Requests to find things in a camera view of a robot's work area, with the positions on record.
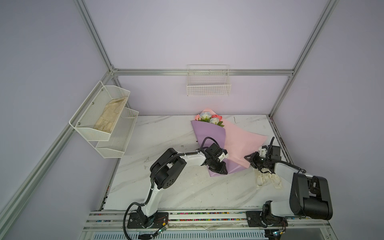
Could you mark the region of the red pink fake rose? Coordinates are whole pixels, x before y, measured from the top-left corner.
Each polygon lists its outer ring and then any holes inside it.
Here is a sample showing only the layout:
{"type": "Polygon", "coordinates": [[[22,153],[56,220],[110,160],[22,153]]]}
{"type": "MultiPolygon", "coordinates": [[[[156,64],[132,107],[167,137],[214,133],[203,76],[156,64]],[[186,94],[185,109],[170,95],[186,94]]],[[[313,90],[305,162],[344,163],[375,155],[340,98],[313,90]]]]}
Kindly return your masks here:
{"type": "Polygon", "coordinates": [[[212,115],[212,118],[217,118],[219,121],[221,121],[223,117],[219,115],[212,115]]]}

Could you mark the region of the white blue fake rose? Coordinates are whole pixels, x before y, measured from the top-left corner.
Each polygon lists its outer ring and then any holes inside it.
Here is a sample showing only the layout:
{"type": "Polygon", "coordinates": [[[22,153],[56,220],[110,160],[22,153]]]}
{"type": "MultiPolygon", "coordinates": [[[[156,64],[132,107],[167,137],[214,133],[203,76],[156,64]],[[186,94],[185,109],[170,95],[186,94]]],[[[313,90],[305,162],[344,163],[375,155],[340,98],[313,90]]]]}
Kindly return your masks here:
{"type": "Polygon", "coordinates": [[[212,115],[210,112],[203,112],[200,114],[199,120],[203,122],[210,122],[212,115]]]}

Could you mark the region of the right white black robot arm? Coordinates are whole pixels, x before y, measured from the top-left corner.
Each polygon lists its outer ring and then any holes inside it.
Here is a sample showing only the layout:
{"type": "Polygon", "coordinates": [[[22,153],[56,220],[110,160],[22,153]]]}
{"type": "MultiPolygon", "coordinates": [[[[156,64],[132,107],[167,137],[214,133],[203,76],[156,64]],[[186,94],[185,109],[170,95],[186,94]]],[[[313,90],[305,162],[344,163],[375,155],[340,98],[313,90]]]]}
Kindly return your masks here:
{"type": "Polygon", "coordinates": [[[279,184],[287,181],[289,197],[282,201],[269,200],[260,213],[263,227],[283,224],[288,217],[309,217],[330,220],[333,207],[327,179],[307,174],[306,170],[282,161],[278,146],[262,146],[258,151],[244,156],[260,174],[258,180],[279,184]]]}

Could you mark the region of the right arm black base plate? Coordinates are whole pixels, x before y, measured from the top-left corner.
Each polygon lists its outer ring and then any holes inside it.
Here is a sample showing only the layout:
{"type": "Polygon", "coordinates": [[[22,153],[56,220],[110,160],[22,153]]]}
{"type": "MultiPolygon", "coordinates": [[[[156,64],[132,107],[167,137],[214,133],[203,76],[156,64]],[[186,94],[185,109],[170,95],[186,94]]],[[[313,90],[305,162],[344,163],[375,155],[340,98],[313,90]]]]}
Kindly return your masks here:
{"type": "Polygon", "coordinates": [[[282,227],[284,219],[263,211],[246,211],[249,227],[282,227]]]}

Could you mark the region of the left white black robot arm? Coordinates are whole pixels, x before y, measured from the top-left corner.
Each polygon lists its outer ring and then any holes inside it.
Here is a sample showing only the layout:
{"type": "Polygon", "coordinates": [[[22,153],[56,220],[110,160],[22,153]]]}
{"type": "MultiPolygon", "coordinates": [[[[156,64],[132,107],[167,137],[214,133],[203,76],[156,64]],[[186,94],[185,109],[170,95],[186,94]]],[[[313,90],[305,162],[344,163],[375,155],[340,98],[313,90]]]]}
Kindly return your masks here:
{"type": "Polygon", "coordinates": [[[227,164],[224,159],[228,156],[228,151],[221,148],[212,137],[204,138],[200,148],[193,152],[180,153],[173,148],[167,149],[150,167],[150,188],[145,201],[133,202],[125,211],[123,217],[125,238],[131,239],[126,221],[127,216],[131,216],[132,213],[137,214],[137,218],[130,217],[130,220],[138,221],[143,228],[149,228],[154,224],[163,191],[176,182],[186,166],[207,166],[214,173],[227,175],[227,164]]]}

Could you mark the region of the pink purple wrapping paper sheet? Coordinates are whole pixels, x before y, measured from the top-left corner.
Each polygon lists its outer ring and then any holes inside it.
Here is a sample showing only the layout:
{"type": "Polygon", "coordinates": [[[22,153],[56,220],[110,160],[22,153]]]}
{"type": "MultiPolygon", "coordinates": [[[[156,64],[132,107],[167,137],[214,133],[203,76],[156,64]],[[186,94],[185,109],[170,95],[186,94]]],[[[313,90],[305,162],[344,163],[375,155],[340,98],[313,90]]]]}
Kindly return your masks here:
{"type": "MultiPolygon", "coordinates": [[[[203,112],[216,115],[211,109],[205,109],[203,112]]],[[[251,165],[244,159],[244,156],[258,151],[268,137],[247,132],[224,118],[222,118],[222,121],[223,128],[209,122],[193,120],[192,127],[197,142],[200,146],[208,147],[213,141],[206,140],[206,142],[203,142],[203,140],[206,137],[211,137],[217,141],[221,148],[227,150],[229,157],[224,159],[224,162],[226,162],[229,174],[248,169],[251,165]]]]}

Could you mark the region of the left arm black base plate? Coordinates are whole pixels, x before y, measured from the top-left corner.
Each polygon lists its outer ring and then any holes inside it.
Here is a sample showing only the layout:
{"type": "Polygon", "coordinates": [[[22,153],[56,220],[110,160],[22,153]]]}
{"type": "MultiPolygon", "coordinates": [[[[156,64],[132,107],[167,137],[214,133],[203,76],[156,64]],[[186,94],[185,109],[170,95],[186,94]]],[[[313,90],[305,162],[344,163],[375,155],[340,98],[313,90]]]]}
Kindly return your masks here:
{"type": "Polygon", "coordinates": [[[127,220],[128,229],[160,229],[169,221],[169,213],[157,212],[151,217],[133,212],[127,220]]]}

